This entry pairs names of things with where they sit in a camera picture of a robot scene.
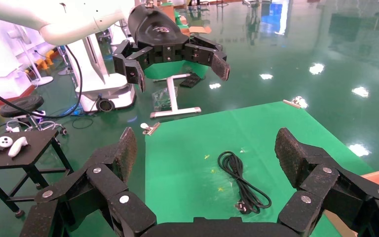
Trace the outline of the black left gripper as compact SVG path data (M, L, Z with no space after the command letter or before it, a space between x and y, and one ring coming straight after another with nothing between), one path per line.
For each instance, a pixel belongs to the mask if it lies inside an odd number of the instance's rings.
M211 67L221 80L228 80L230 66L223 46L201 36L184 35L158 7L134 7L128 27L135 43L125 39L115 45L114 71L125 76L128 83L138 85L141 92L146 90L144 69L155 63L185 59Z

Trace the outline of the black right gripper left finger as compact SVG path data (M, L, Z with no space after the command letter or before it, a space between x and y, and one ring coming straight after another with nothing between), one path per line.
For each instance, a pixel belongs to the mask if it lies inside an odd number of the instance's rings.
M142 236L157 220L127 186L136 157L136 136L127 127L117 143L95 150L82 168L36 195L20 236L68 237L95 211L117 236Z

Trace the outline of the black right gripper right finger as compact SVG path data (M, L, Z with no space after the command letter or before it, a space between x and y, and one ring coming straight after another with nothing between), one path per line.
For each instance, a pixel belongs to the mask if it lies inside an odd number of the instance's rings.
M299 142L285 127L275 153L296 190L278 215L280 225L307 237L329 211L360 237L379 237L379 184L342 168L323 148Z

